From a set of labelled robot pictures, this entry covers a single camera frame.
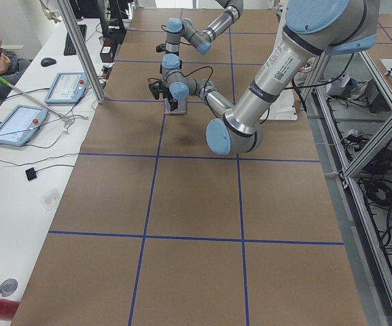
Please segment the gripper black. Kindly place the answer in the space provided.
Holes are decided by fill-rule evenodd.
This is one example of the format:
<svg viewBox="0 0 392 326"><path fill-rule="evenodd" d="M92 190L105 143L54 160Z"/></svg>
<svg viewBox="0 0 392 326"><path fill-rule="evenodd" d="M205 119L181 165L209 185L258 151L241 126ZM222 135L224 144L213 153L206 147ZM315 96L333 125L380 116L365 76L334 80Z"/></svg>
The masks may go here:
<svg viewBox="0 0 392 326"><path fill-rule="evenodd" d="M165 97L166 97L165 111L166 112L178 112L179 101L174 99L173 95L169 91L166 92Z"/></svg>

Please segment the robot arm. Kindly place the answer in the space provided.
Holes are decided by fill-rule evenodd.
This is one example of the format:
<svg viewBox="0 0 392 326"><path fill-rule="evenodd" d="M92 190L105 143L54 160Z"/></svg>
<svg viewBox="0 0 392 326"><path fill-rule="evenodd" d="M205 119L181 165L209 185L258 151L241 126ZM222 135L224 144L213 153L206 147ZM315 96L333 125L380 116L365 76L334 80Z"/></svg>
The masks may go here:
<svg viewBox="0 0 392 326"><path fill-rule="evenodd" d="M215 114L207 125L210 150L218 155L247 153L262 142L259 120L309 58L352 54L376 42L379 1L289 1L282 40L236 105L205 80L181 71L179 44L185 39L201 54L243 13L242 1L220 1L224 12L203 31L191 20L171 18L166 26L162 88L175 101L198 96Z"/></svg>
<svg viewBox="0 0 392 326"><path fill-rule="evenodd" d="M159 44L156 51L178 56L181 39L184 38L199 53L206 54L212 43L243 14L244 5L241 0L217 2L224 8L224 12L203 30L199 31L189 18L170 18L165 27L166 41Z"/></svg>

